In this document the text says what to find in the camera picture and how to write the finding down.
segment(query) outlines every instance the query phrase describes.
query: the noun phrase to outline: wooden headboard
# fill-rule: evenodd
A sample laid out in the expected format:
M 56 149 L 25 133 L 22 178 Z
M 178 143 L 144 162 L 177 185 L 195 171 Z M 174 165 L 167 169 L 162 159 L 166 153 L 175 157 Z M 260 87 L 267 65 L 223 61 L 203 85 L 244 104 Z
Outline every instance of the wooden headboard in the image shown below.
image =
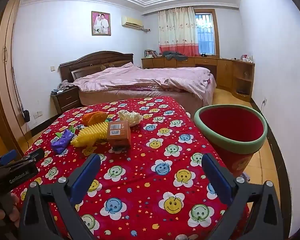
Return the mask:
M 62 80 L 73 82 L 74 79 L 100 72 L 107 67 L 120 67 L 133 63 L 133 54 L 123 54 L 116 51 L 98 51 L 77 60 L 60 64 Z

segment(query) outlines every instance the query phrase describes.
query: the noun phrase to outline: red bucket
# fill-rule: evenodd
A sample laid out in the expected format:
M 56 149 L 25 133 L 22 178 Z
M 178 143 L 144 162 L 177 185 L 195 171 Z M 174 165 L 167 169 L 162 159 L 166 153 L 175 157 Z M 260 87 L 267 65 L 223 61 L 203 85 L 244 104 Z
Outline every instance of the red bucket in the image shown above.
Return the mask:
M 196 112 L 194 123 L 234 176 L 242 174 L 267 135 L 266 120 L 246 106 L 206 106 Z

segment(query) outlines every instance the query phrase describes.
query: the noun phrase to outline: curtain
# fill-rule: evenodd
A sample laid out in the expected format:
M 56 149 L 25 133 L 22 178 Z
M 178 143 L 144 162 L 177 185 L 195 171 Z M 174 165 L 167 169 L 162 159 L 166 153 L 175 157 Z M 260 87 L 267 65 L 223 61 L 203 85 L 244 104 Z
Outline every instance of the curtain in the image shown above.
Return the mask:
M 160 52 L 177 51 L 188 57 L 199 55 L 198 33 L 192 7 L 158 12 Z

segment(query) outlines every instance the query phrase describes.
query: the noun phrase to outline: green bucket rim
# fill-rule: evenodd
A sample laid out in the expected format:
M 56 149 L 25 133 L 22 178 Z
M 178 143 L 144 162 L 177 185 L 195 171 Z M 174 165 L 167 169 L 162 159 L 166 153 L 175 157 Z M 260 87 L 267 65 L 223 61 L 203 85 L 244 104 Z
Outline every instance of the green bucket rim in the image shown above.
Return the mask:
M 207 127 L 200 119 L 200 113 L 203 111 L 206 111 L 208 109 L 212 108 L 220 108 L 220 107 L 235 107 L 235 108 L 241 108 L 244 110 L 247 110 L 253 114 L 255 114 L 262 122 L 263 125 L 263 134 L 255 141 L 250 142 L 241 142 L 241 141 L 235 141 L 231 140 L 227 137 L 224 137 L 213 130 L 211 130 L 209 127 Z M 266 135 L 268 132 L 268 125 L 266 123 L 266 120 L 264 117 L 258 113 L 256 110 L 248 107 L 248 106 L 241 106 L 241 105 L 231 105 L 231 104 L 225 104 L 225 105 L 211 105 L 211 106 L 205 106 L 197 110 L 197 112 L 194 115 L 194 123 L 201 130 L 203 135 L 208 139 L 208 141 L 218 145 L 219 147 L 226 149 L 230 152 L 237 153 L 237 154 L 253 154 L 256 153 L 260 148 L 262 147 L 264 141 L 266 140 Z

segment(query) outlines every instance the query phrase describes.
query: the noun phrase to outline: air conditioner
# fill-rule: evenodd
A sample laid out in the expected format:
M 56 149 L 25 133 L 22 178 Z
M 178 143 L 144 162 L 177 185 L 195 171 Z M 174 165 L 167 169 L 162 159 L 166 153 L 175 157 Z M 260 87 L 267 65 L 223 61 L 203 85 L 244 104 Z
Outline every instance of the air conditioner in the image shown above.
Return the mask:
M 130 17 L 122 16 L 121 17 L 121 23 L 122 23 L 122 26 L 125 26 L 125 27 L 132 27 L 132 28 L 135 28 L 135 29 L 138 29 L 138 30 L 143 29 L 142 21 L 137 20 L 137 19 L 133 19 L 133 18 L 130 18 Z

